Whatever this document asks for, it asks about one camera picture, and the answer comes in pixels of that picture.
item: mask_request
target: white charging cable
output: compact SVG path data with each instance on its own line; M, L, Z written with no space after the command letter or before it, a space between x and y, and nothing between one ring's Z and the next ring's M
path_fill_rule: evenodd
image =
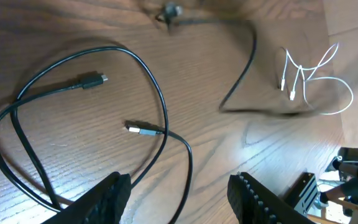
M329 59L327 59L325 62L323 62L323 60L324 60L324 58L327 56L328 52L329 52L335 45L336 45L336 48L335 48L335 51L334 51L334 53L332 54L332 56L330 56ZM293 61L293 59L292 59L290 53L288 52L288 49L285 49L286 57L285 57L285 65L284 65L284 70L283 70L283 76L282 76L282 79L281 79L281 87L280 87L281 91L284 90L284 86L285 86L285 72L286 72L286 70L287 70L288 59L290 59L291 63L298 69L298 71L297 71L297 73L296 73L295 81L294 81L294 83L293 83L292 91L290 92L290 100L294 100L294 99L295 99L296 81L298 80L299 74L301 74L302 80L303 80L303 100L305 101L305 103L306 103L310 108L313 109L313 107L309 104L308 100L306 99L306 82L312 81L312 80L332 79L332 80L340 81L341 83L345 84L345 86L349 89L349 91L350 91L350 93L351 93L351 100L350 100L349 104L348 104L345 108L343 108L343 109L341 109L341 110L339 110L339 111L337 111L337 112L333 112L333 113L320 113L320 114L323 114L323 115L333 115L333 114L341 113L341 112L343 112L344 110L348 109L348 107L350 107L350 105L353 103L354 96L353 96L353 91L352 91L352 89L350 88L350 86L349 86L344 80L342 80L342 79L340 79L340 78L336 78L336 77L318 77L318 78L311 78L311 77L314 75L314 73L317 71L317 69L318 69L319 67L322 67L323 65L327 64L331 59L333 59L333 57L335 56L335 54L336 54L338 48L339 48L339 43L332 45L332 46L327 50L327 52L324 54L324 56L322 57L322 59L320 60L320 62L317 64L317 66L316 66L316 67L313 67L313 68L304 68L304 67L302 67L302 65L297 65L297 64ZM312 70L312 72L311 72L311 74L309 75L309 77L308 77L308 78L305 78L305 73L304 73L304 71L311 71L311 70Z

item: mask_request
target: cable connector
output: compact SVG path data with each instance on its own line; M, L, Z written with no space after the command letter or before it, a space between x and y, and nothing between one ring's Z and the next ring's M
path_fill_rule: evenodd
M290 93L290 100L295 99L295 91L291 91Z
M281 79L281 87L280 87L281 91L284 91L284 85L285 85L285 78L282 78Z
M75 85L75 88L82 87L82 89L85 90L87 88L102 85L107 80L109 79L106 75L98 72L91 72L80 77L80 81Z
M129 132L138 133L138 134L146 134L146 135L157 135L163 134L163 131L160 127L149 124L149 123L135 123L131 121L126 121L125 127Z

